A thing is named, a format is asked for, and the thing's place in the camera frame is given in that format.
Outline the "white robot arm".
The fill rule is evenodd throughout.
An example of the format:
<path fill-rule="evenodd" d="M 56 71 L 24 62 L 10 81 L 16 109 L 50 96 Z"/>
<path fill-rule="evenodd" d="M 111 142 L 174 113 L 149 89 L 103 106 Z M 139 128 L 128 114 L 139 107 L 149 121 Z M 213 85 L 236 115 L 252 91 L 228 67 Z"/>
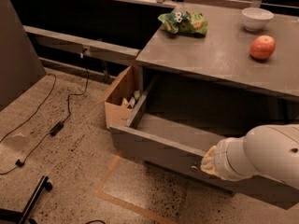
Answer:
<path fill-rule="evenodd" d="M 259 175 L 299 189 L 299 125 L 262 125 L 245 136 L 222 139 L 209 149 L 200 168 L 222 180 Z"/>

